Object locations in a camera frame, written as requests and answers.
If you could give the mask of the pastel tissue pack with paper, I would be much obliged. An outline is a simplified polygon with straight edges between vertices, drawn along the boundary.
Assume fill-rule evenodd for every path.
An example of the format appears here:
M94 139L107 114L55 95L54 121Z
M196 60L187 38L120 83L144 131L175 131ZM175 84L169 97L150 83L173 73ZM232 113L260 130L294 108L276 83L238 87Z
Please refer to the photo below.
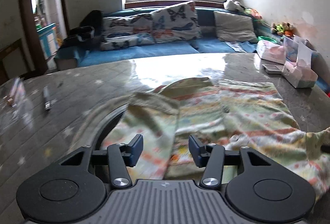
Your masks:
M318 75L311 68L312 53L310 48L300 42L296 62L285 62L281 75L294 88L314 87Z

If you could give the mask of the round black induction cooktop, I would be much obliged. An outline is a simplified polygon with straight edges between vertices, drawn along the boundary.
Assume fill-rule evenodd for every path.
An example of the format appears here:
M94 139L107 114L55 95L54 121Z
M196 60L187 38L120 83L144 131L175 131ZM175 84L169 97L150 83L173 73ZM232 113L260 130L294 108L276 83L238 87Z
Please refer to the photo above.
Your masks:
M99 150L101 148L102 141L104 138L112 131L116 125L119 123L119 120L126 111L127 105L124 104L110 113L108 113L96 126L95 134L92 140L92 149Z

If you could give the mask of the flat butterfly cushion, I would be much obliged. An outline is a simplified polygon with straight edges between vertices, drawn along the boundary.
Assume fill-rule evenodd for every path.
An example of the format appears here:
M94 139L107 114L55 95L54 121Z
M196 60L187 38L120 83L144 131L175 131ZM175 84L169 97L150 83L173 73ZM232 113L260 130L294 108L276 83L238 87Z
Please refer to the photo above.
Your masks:
M150 13L104 17L102 23L102 51L155 44L152 36L153 18Z

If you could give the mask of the grey plain pillow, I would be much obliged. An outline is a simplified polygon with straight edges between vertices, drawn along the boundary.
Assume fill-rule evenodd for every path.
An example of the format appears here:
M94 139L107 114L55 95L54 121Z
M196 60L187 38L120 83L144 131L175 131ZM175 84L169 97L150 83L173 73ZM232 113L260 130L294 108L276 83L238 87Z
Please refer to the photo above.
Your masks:
M215 31L220 41L257 43L250 17L214 11Z

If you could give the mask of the small colourful plush toys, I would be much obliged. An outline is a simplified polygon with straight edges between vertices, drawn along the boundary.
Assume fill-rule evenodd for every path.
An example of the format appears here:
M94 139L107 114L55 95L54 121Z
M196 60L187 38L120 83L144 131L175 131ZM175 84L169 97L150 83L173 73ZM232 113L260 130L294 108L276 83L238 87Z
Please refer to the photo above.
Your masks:
M277 34L278 36L294 36L294 25L288 22L282 22L281 24L272 23L271 33Z

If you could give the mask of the green bowl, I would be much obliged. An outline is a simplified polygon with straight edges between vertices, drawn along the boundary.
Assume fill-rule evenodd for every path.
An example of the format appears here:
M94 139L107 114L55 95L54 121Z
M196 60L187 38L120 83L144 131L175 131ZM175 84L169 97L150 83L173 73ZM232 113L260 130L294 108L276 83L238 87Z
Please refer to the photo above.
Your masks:
M271 37L267 37L267 36L259 36L259 37L257 37L257 39L258 39L258 41L263 40L263 41L269 41L269 42L272 42L275 44L277 43L277 41L275 39L273 39Z

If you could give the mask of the white plush toy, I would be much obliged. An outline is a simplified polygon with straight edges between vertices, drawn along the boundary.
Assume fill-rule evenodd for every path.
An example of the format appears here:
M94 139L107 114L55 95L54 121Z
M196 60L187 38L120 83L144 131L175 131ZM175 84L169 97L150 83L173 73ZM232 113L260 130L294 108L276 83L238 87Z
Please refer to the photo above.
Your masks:
M245 8L238 1L226 0L223 3L223 6L226 10L232 12L244 12Z

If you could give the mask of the clear cartoon storage box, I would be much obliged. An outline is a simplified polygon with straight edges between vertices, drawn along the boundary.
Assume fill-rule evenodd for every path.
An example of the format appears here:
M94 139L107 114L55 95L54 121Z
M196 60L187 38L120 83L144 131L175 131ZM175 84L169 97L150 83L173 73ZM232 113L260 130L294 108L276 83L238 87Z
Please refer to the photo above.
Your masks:
M284 36L283 46L286 52L286 59L291 62L296 62L298 56L298 47L302 43L306 45L307 40L294 35L293 37Z

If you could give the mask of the small grey flat box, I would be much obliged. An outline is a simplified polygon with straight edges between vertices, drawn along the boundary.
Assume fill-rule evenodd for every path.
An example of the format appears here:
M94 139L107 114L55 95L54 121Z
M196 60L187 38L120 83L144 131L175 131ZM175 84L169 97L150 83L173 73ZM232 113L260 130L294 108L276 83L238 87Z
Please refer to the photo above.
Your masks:
M283 66L282 65L272 65L272 64L263 64L262 65L267 74L282 74Z

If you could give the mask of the black bag on sofa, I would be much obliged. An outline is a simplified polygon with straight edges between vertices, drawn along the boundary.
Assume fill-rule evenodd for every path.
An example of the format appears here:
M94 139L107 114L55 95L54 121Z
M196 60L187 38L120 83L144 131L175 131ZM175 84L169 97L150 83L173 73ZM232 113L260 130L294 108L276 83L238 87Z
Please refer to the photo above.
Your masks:
M95 37L102 34L102 12L100 10L92 10L80 22L79 26L69 31L64 44L68 46L87 46Z

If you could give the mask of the colourful patterned children's shirt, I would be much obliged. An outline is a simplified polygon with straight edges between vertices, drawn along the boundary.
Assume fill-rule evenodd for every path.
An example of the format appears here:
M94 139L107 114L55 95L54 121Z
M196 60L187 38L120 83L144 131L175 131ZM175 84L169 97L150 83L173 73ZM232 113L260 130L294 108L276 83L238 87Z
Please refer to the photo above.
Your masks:
M321 197L329 190L329 130L302 131L273 83L188 78L149 92L134 93L127 109L102 141L103 149L144 139L131 179L199 176L188 139L227 150L250 146L307 180Z

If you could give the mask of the blue white cabinet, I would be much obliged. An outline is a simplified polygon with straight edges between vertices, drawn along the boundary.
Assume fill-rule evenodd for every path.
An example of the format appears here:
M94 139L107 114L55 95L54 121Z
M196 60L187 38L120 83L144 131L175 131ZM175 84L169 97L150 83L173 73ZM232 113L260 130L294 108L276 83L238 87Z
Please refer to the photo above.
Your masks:
M44 53L44 58L48 60L51 56L56 54L59 49L57 42L56 24L52 23L37 30L40 45Z

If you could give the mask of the blue sofa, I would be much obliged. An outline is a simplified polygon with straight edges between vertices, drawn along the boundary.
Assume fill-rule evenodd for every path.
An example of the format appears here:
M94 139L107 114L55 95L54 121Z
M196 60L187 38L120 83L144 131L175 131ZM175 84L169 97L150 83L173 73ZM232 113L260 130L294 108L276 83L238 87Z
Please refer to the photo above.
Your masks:
M199 53L256 53L261 22L251 11L203 8L194 1L156 8L91 11L69 31L58 70L128 59Z

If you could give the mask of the large butterfly pillow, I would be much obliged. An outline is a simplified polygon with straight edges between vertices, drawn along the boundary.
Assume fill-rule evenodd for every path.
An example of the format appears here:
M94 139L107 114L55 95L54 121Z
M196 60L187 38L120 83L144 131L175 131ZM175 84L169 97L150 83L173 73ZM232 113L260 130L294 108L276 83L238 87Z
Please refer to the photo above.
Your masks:
M202 37L194 1L151 12L152 35L156 43L195 40Z

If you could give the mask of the dark pen on table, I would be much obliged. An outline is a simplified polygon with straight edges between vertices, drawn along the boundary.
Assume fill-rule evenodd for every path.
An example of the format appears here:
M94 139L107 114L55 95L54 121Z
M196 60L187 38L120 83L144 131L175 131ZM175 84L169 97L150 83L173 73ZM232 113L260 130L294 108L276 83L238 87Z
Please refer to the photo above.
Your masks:
M43 88L42 96L43 96L43 100L44 100L44 108L45 108L45 110L46 111L50 111L51 102L50 102L50 94L49 94L49 90L48 90L48 87L47 86L45 86Z

